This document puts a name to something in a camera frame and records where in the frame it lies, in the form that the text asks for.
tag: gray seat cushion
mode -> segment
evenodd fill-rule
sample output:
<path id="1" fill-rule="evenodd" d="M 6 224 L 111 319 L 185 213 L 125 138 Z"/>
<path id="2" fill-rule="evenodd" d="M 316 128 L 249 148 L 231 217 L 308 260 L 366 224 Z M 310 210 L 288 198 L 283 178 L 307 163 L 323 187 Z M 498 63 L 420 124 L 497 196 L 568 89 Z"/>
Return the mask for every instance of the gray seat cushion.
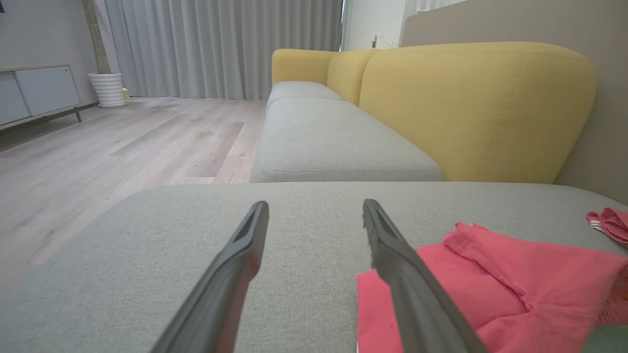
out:
<path id="1" fill-rule="evenodd" d="M 281 99 L 266 113 L 251 182 L 442 181 L 436 162 L 344 100 Z"/>
<path id="2" fill-rule="evenodd" d="M 266 103 L 266 110 L 273 102 L 282 98 L 315 98 L 342 100 L 336 92 L 326 85 L 306 81 L 284 81 L 273 85 Z"/>
<path id="3" fill-rule="evenodd" d="M 236 352 L 355 352 L 355 276 L 371 269 L 362 202 L 378 200 L 413 247 L 456 222 L 626 256 L 585 215 L 608 198 L 557 185 L 182 185 L 127 198 L 0 303 L 3 352 L 146 352 L 255 201 L 270 206 L 261 270 Z"/>

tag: beige partition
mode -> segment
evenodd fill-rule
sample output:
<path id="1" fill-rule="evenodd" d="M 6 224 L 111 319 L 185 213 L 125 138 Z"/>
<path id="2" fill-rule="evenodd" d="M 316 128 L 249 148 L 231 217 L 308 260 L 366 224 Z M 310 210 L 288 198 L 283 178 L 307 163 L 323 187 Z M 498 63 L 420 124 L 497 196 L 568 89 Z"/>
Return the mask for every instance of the beige partition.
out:
<path id="1" fill-rule="evenodd" d="M 479 41 L 540 41 L 591 59 L 595 106 L 556 182 L 628 204 L 628 1 L 468 0 L 409 17 L 401 38 L 402 46 Z"/>

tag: cabinet door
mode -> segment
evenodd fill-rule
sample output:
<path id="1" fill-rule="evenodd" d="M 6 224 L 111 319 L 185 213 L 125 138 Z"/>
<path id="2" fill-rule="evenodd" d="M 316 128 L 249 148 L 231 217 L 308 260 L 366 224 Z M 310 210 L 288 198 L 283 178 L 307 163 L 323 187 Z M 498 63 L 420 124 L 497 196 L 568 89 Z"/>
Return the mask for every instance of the cabinet door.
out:
<path id="1" fill-rule="evenodd" d="M 31 116 L 80 103 L 68 66 L 18 70 L 15 77 Z"/>
<path id="2" fill-rule="evenodd" d="M 0 125 L 29 117 L 12 72 L 0 72 Z"/>

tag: curtain fold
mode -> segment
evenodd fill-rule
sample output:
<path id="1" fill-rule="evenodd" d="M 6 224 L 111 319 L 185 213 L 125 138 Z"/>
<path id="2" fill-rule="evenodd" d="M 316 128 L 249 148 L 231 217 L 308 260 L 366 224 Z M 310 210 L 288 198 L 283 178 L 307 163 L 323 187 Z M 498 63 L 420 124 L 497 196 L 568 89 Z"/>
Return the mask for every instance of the curtain fold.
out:
<path id="1" fill-rule="evenodd" d="M 141 97 L 267 99 L 278 48 L 336 51 L 342 0 L 106 0 Z"/>

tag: wall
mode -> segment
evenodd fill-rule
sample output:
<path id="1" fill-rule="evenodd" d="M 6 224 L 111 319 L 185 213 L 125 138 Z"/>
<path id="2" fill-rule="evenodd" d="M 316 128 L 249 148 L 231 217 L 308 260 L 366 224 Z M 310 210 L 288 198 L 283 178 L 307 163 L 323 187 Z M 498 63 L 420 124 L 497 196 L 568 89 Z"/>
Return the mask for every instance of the wall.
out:
<path id="1" fill-rule="evenodd" d="M 347 32 L 345 50 L 372 48 L 371 34 L 380 36 L 377 48 L 398 46 L 406 0 L 346 0 Z"/>
<path id="2" fill-rule="evenodd" d="M 597 98 L 556 182 L 628 204 L 626 33 L 625 0 L 468 0 L 409 17 L 402 44 L 540 41 L 591 59 Z"/>
<path id="3" fill-rule="evenodd" d="M 2 0 L 0 67 L 70 64 L 81 104 L 97 101 L 87 74 L 96 72 L 81 0 Z"/>

